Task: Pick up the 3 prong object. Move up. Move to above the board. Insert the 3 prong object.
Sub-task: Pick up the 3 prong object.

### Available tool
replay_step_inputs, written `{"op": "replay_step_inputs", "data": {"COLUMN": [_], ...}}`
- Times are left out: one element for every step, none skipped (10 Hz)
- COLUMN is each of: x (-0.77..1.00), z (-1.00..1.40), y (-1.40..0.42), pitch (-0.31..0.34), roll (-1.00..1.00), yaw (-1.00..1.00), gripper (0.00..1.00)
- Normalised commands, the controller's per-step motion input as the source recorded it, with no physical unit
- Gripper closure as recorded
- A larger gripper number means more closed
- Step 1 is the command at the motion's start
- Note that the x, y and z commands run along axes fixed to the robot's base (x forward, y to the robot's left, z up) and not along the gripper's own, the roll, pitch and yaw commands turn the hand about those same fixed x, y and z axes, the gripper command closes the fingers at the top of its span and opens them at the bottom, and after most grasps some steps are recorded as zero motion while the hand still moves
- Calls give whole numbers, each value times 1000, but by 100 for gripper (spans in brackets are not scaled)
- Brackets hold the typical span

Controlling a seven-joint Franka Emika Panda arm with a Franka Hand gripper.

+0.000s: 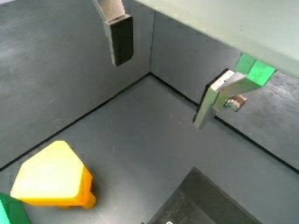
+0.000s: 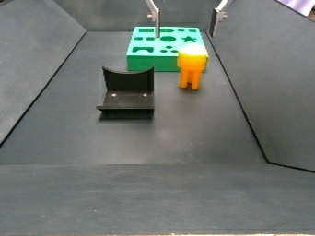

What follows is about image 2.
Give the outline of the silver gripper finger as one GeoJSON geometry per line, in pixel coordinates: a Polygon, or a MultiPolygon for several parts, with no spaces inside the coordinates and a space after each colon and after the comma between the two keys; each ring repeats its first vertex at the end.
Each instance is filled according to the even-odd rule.
{"type": "Polygon", "coordinates": [[[156,7],[153,0],[145,0],[149,8],[148,18],[154,22],[154,37],[160,37],[160,10],[156,7]]]}
{"type": "Polygon", "coordinates": [[[224,8],[228,4],[228,0],[221,0],[217,7],[212,9],[212,23],[210,23],[210,35],[214,37],[218,23],[228,18],[228,13],[224,8]]]}

